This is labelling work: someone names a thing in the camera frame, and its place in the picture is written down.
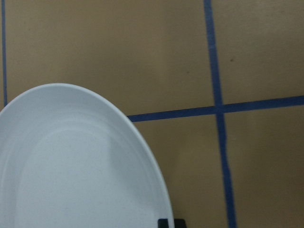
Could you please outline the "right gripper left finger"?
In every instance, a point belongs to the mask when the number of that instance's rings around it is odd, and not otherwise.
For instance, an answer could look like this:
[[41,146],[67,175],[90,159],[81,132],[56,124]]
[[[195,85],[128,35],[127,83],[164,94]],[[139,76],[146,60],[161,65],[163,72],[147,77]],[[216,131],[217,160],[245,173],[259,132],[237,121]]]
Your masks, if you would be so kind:
[[169,228],[169,223],[167,218],[158,219],[158,228]]

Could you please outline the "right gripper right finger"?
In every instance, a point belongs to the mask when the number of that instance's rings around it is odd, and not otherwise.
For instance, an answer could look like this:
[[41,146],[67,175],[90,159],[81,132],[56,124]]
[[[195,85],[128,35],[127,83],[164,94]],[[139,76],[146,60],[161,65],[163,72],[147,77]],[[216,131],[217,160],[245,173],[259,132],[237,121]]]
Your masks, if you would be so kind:
[[186,228],[186,221],[181,218],[174,219],[174,227],[175,228]]

